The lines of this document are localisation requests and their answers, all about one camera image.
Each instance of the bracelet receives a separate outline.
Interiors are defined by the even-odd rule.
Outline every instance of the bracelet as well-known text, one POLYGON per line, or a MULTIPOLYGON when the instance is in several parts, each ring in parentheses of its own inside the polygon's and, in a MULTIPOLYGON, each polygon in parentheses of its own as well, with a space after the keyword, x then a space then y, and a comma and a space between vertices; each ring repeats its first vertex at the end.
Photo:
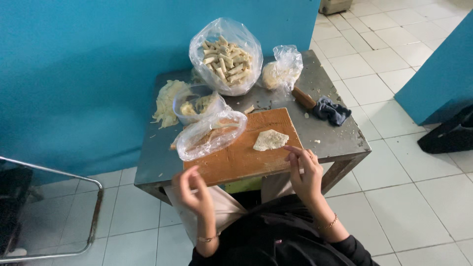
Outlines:
POLYGON ((338 221, 338 215, 336 213, 334 213, 334 214, 335 214, 335 219, 333 220, 333 222, 331 224, 329 224, 327 226, 319 226, 319 227, 317 227, 317 229, 328 229, 328 228, 332 227, 334 224, 336 224, 337 221, 338 221))
POLYGON ((220 234, 221 234, 221 232, 218 232, 217 235, 212 237, 212 238, 198 237, 197 240, 200 241, 200 242, 210 242, 210 241, 214 240, 215 238, 219 237, 220 234))

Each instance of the cutting board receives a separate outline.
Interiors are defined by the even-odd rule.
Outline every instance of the cutting board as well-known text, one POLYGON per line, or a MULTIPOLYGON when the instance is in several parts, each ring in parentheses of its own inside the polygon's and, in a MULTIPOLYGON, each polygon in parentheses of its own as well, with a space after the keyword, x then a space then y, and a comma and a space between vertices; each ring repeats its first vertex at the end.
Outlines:
POLYGON ((233 182, 242 178, 262 177, 289 172, 283 148, 256 151, 253 145, 260 132, 273 129, 289 136, 286 145, 302 148, 296 129, 286 108, 248 114, 245 132, 230 146, 208 156, 184 162, 184 169, 199 165, 199 173, 208 186, 233 182))

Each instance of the metal table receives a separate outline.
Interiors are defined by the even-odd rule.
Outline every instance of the metal table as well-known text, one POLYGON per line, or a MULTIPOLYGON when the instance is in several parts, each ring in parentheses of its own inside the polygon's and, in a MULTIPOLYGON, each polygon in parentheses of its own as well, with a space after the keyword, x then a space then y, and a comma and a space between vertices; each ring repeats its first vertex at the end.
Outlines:
MULTIPOLYGON (((315 53, 312 50, 301 53, 304 68, 296 86, 309 94, 312 99, 319 99, 325 95, 334 103, 343 104, 315 53)), ((263 66, 271 61, 274 61, 273 56, 265 57, 263 66)), ((190 83, 191 71, 175 71, 156 77, 154 95, 149 110, 150 121, 156 111, 155 99, 158 97, 159 89, 166 84, 167 80, 181 80, 190 83)), ((304 113, 307 111, 296 101, 273 103, 270 100, 271 97, 271 92, 255 85, 245 95, 224 98, 234 110, 241 112, 251 105, 254 105, 256 110, 286 107, 299 134, 302 146, 306 149, 310 148, 319 157, 320 163, 334 162, 322 179, 323 194, 327 193, 371 152, 367 140, 353 117, 348 118, 342 126, 335 127, 313 115, 305 118, 304 113), (320 144, 314 143, 314 140, 320 140, 320 144)), ((170 185, 171 177, 183 170, 183 162, 179 159, 176 151, 169 150, 169 145, 182 131, 182 125, 178 124, 158 130, 160 125, 161 123, 148 124, 138 162, 135 186, 170 204, 163 187, 170 185)))

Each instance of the clear plastic bag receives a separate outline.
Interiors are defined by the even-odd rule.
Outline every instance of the clear plastic bag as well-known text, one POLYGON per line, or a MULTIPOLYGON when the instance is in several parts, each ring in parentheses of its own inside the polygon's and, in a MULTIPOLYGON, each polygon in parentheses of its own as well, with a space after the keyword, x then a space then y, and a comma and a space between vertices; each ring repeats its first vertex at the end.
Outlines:
POLYGON ((183 161, 207 156, 231 145, 245 131, 248 118, 237 111, 221 111, 186 127, 174 141, 183 161))
POLYGON ((263 68, 263 87, 274 90, 281 99, 290 100, 291 92, 302 68, 302 55, 295 45, 279 45, 273 48, 276 61, 263 68))
POLYGON ((246 94, 261 74, 263 53, 261 44, 253 34, 242 24, 230 18, 218 18, 210 22, 191 40, 189 58, 202 79, 212 89, 222 95, 238 96, 246 94), (250 74, 239 85, 228 86, 202 62, 204 53, 202 43, 207 40, 214 42, 223 36, 229 43, 235 43, 252 56, 250 74))

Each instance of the woman's right hand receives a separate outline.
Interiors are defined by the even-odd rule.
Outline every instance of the woman's right hand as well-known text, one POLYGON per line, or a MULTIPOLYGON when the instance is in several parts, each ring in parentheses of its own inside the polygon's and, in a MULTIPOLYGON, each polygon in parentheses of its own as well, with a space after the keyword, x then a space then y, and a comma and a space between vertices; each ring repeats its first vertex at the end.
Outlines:
POLYGON ((291 163, 291 184, 297 196, 304 205, 313 209, 320 198, 322 175, 324 168, 319 164, 317 156, 310 150, 303 150, 294 146, 284 146, 290 151, 285 161, 291 163), (304 168, 304 173, 299 173, 299 159, 304 168))

